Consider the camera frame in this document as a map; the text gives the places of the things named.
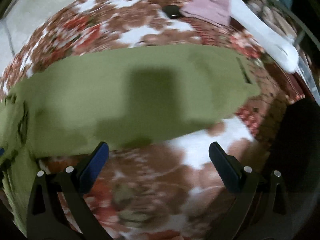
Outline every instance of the tile floor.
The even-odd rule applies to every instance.
[[[12,50],[19,52],[37,27],[73,1],[17,0],[6,18],[0,20],[0,73],[13,59]],[[8,35],[11,36],[12,48]]]

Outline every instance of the pink cloth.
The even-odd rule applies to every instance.
[[[229,25],[229,0],[193,0],[180,9],[182,15],[214,25]]]

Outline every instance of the brown and white floral bedsheet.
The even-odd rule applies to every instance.
[[[261,94],[233,116],[161,144],[110,153],[84,197],[114,239],[200,239],[231,206],[208,148],[218,141],[242,164],[260,171],[288,104],[304,97],[292,76],[237,22],[217,28],[193,18],[169,19],[168,4],[189,0],[77,0],[36,29],[0,78],[0,96],[33,73],[70,55],[136,46],[195,43],[235,49],[250,58]],[[40,167],[59,172],[83,156],[46,158]],[[64,212],[77,225],[60,195]]]

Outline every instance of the silver screw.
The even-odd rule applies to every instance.
[[[244,166],[244,171],[247,172],[247,173],[250,173],[252,172],[252,168],[250,166]]]
[[[74,167],[68,166],[68,167],[66,167],[66,173],[71,173],[71,172],[73,172],[74,169],[75,169]]]
[[[277,177],[281,176],[281,172],[280,171],[274,171],[273,174],[276,175]]]
[[[38,171],[37,176],[42,177],[44,175],[44,171]]]

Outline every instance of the folded green fabric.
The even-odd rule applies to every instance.
[[[245,57],[215,46],[151,46],[60,60],[16,84],[15,103],[0,104],[0,147],[15,152],[0,158],[12,163],[6,193],[25,224],[32,179],[20,174],[35,177],[37,167],[21,159],[87,154],[100,141],[114,150],[168,140],[220,121],[259,93]],[[2,126],[7,117],[19,125]]]

